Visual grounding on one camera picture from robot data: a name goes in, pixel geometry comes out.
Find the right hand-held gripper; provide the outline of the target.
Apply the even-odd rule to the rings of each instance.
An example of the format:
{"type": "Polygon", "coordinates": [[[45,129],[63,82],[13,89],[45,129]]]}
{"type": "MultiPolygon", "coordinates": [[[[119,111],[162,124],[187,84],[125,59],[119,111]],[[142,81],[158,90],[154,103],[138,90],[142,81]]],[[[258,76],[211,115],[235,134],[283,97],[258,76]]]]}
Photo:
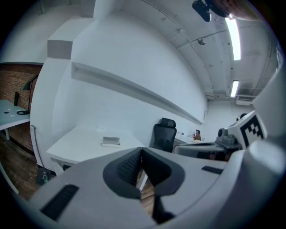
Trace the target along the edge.
{"type": "Polygon", "coordinates": [[[173,152],[194,158],[224,158],[226,149],[247,149],[253,142],[264,139],[264,124],[256,111],[252,111],[229,127],[221,128],[215,142],[179,144],[173,152]]]}

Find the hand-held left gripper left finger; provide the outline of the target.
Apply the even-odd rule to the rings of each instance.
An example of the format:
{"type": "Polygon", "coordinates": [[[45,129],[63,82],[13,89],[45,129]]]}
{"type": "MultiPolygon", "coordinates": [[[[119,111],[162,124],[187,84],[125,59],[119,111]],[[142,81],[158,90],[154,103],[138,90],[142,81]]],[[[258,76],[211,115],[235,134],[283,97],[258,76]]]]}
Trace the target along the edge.
{"type": "Polygon", "coordinates": [[[141,148],[122,150],[71,166],[43,185],[30,203],[61,228],[150,229],[136,187],[141,148]]]}

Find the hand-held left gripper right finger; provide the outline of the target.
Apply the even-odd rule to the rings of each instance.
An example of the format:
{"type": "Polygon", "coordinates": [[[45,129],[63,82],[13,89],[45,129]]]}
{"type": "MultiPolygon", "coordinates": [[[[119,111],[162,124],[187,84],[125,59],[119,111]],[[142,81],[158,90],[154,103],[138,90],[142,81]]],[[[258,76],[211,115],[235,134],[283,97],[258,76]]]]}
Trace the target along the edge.
{"type": "Polygon", "coordinates": [[[193,207],[214,185],[226,162],[143,148],[142,167],[154,187],[153,219],[162,224],[193,207]]]}

